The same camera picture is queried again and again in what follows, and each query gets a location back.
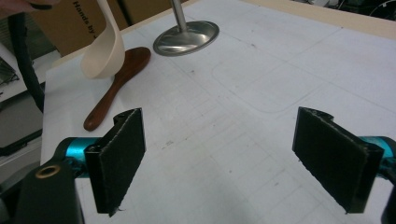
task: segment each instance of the white surface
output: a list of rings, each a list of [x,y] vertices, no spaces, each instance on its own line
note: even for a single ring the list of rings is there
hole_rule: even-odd
[[[34,60],[33,68],[35,69],[35,74],[39,83],[46,81],[46,73],[52,67],[52,63],[61,58],[58,51],[53,51],[46,55],[43,55]],[[23,82],[21,74],[17,73],[20,80],[12,81],[8,84],[0,85],[0,103],[26,91],[26,86]]]
[[[93,133],[83,121],[111,84],[88,80],[81,55],[47,75],[42,162],[69,136],[102,136],[118,113],[143,108],[147,152],[113,218],[77,180],[87,223],[379,223],[391,184],[377,179],[364,214],[345,211],[291,151],[298,106],[334,115],[356,135],[396,135],[396,41],[237,0],[202,0],[187,21],[218,39],[190,55],[152,54]],[[173,15],[123,36],[151,48]]]

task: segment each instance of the ladle bowl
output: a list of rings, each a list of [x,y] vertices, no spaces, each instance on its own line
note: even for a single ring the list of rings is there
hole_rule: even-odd
[[[97,0],[105,20],[106,29],[88,46],[81,69],[87,78],[106,78],[120,71],[125,60],[120,29],[114,20],[107,0]]]

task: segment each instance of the ladle handle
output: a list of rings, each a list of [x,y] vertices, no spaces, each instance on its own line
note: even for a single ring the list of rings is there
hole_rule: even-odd
[[[181,7],[180,0],[171,0],[171,4],[176,17],[178,29],[180,30],[180,32],[186,32],[187,24],[184,18],[183,8]]]
[[[102,97],[96,107],[91,111],[88,117],[84,121],[84,129],[87,131],[95,130],[105,119],[108,109],[111,107],[117,92],[120,90],[122,85],[113,82],[110,89]]]

